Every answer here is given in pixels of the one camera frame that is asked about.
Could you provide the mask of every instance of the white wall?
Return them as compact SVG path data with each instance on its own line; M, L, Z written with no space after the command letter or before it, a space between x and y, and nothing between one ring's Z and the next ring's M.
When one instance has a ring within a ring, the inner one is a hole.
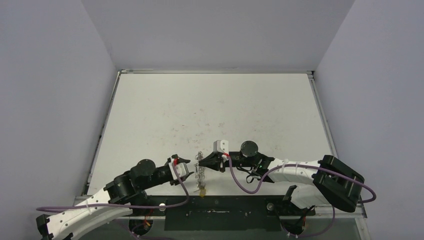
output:
M120 69L313 70L354 0L82 0Z
M0 3L0 235L81 193L116 69L79 0Z
M375 240L424 239L423 10L356 0L315 73L340 159L377 192Z

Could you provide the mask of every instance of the metal frame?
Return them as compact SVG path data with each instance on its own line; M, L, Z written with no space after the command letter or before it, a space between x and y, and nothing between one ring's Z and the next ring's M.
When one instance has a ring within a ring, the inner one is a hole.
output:
M312 71L281 71L281 70L260 70L260 69L243 69L243 68L222 68L222 69L210 69L210 70L158 70L158 69L122 69L118 71L115 84L113 87L113 91L110 97L109 108L107 114L105 116L105 120L101 129L100 138L97 143L95 154L93 157L92 165L90 168L89 176L84 186L84 194L83 196L76 196L74 203L77 204L83 200L85 200L88 196L87 191L90 186L90 182L93 176L94 168L96 166L96 161L99 155L100 146L102 144L102 136L105 133L106 125L108 123L109 115L112 109L112 105L114 102L115 94L118 89L119 80L121 74L299 74L304 73L308 75L310 87L312 90L312 94L315 98L315 103L318 108L319 116L321 118L322 125L324 127L324 132L328 141L328 145L330 147L331 153L338 158L338 154L336 151L336 146L333 141L333 137L330 131L330 127L327 122L327 118L324 114L321 101L318 95L317 87L315 85L315 79ZM317 206L315 208L316 215L311 216L310 218L331 218L332 217L332 208L330 206ZM290 219L291 217L281 217L281 219ZM356 208L356 211L353 213L343 212L336 210L336 218L354 218L356 221L356 226L358 227L358 232L362 240L370 240L371 236L367 227L366 218L367 214L363 204L359 204ZM131 216L131 217L120 217L119 219L145 219L144 216ZM150 216L147 217L150 220L164 220L164 216Z

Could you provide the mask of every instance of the black panel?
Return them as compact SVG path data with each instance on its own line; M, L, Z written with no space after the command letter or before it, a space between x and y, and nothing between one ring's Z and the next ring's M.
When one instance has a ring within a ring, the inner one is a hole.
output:
M364 177L331 155L325 155L318 161L321 168L332 170L358 182L364 183ZM313 176L313 184L335 208L353 213L358 204L362 187L341 177L318 171Z
M167 205L183 202L184 196L151 196L150 203ZM273 203L280 216L301 216L302 209L282 201L282 195L191 196L189 203L165 211L166 231L244 231L264 229L281 231L275 211L267 210ZM152 216L160 214L155 211Z

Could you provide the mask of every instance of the table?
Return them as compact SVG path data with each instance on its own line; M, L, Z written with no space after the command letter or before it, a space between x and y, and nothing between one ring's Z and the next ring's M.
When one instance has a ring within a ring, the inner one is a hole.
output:
M229 140L231 151L252 140L267 156L315 161L331 154L307 74L122 74L101 138L88 195L114 177L151 159L162 166L172 154L194 160ZM194 163L189 170L195 171ZM246 183L246 173L237 178ZM205 170L207 195L246 195L230 172ZM185 185L198 195L197 180ZM283 195L292 183L263 184L259 195ZM184 195L178 186L159 185L150 195Z

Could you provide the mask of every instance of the black base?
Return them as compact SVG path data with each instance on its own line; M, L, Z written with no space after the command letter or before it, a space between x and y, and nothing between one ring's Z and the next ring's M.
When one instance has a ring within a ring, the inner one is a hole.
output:
M167 208L165 212L155 210L151 216L165 213L165 231L243 231L264 229L281 231L279 216L301 216L299 209L283 195L248 196L191 196L190 201L180 207ZM151 196L150 204L166 205L183 202L185 196ZM267 204L274 205L273 210ZM312 210L308 216L315 215Z

